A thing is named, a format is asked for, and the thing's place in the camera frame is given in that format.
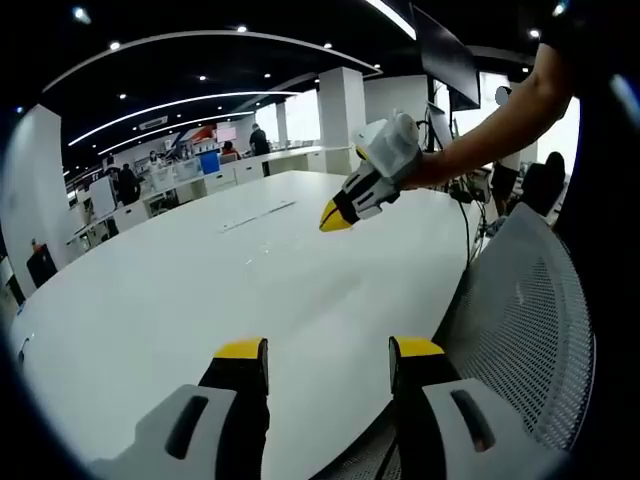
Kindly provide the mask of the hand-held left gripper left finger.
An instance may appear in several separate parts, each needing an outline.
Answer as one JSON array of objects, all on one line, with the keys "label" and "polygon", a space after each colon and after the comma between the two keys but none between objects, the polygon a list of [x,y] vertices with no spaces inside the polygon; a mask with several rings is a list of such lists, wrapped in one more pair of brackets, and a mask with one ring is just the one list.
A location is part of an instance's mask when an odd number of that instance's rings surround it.
[{"label": "hand-held left gripper left finger", "polygon": [[90,464],[97,479],[259,479],[270,413],[268,340],[225,344],[135,427],[133,443]]}]

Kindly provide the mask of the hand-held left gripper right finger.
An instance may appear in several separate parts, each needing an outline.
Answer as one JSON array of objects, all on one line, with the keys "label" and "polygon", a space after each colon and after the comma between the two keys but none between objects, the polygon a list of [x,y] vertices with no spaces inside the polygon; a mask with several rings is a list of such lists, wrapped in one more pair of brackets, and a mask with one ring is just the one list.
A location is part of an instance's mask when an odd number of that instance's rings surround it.
[{"label": "hand-held left gripper right finger", "polygon": [[404,479],[557,479],[568,462],[477,379],[462,379],[421,337],[389,339],[396,444]]}]

